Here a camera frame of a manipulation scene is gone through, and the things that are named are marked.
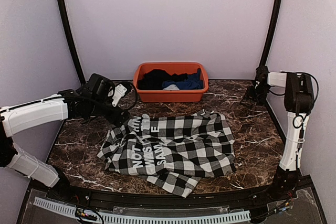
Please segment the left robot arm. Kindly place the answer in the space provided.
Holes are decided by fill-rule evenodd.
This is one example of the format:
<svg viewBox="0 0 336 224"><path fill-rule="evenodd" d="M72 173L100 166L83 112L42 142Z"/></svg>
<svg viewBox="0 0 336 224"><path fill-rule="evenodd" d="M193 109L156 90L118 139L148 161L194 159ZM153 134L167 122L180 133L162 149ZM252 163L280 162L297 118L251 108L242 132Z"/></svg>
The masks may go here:
<svg viewBox="0 0 336 224"><path fill-rule="evenodd" d="M14 143L13 136L53 121L83 119L88 122L95 116L121 125L129 116L129 108L120 108L119 101L135 89L128 81L115 84L94 73L77 90L59 91L47 98L1 108L1 167L13 169L53 188L63 201L71 200L74 189L68 185L66 176L22 150Z"/></svg>

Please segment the black white plaid shirt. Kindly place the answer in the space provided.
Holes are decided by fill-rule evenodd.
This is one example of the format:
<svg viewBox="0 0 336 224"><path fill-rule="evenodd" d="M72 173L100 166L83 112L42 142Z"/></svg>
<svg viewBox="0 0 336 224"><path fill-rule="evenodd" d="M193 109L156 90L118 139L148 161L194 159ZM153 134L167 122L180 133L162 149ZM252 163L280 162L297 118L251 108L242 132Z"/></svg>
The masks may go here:
<svg viewBox="0 0 336 224"><path fill-rule="evenodd" d="M110 172L139 176L186 198L202 178L236 171L234 142L217 111L160 118L143 114L109 130L97 157Z"/></svg>

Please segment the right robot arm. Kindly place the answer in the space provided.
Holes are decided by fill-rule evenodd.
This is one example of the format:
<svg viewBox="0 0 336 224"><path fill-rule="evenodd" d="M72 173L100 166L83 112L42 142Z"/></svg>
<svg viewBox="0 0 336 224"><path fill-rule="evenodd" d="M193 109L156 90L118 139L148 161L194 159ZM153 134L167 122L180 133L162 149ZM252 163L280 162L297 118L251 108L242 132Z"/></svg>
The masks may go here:
<svg viewBox="0 0 336 224"><path fill-rule="evenodd" d="M256 105L264 105L272 87L284 89L282 96L287 111L288 129L284 153L267 190L273 200L280 199L284 194L289 195L297 186L305 131L319 94L313 89L314 82L319 88L317 79L309 73L270 72L267 66L260 66L256 69L253 84L247 88L241 100L243 104L253 101Z"/></svg>

